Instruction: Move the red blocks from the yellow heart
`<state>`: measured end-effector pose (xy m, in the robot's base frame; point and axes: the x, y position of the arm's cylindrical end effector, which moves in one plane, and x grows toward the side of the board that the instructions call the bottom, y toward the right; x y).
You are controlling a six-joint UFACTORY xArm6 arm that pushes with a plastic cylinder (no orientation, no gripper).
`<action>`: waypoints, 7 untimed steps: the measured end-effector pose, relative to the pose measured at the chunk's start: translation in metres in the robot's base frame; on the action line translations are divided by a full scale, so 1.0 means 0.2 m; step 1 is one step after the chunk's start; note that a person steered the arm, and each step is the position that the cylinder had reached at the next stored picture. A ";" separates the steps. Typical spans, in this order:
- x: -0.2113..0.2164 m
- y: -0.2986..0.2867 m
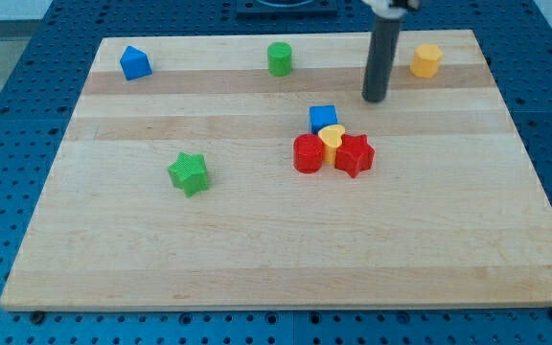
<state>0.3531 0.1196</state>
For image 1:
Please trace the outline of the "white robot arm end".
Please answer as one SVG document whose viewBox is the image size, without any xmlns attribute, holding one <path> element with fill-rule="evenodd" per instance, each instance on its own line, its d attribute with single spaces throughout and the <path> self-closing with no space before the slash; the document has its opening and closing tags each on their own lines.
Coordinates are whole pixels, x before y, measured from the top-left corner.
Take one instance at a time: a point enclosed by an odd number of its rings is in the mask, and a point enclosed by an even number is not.
<svg viewBox="0 0 552 345">
<path fill-rule="evenodd" d="M 408 12 L 421 8 L 421 0 L 362 0 L 373 13 L 385 19 L 402 19 Z"/>
</svg>

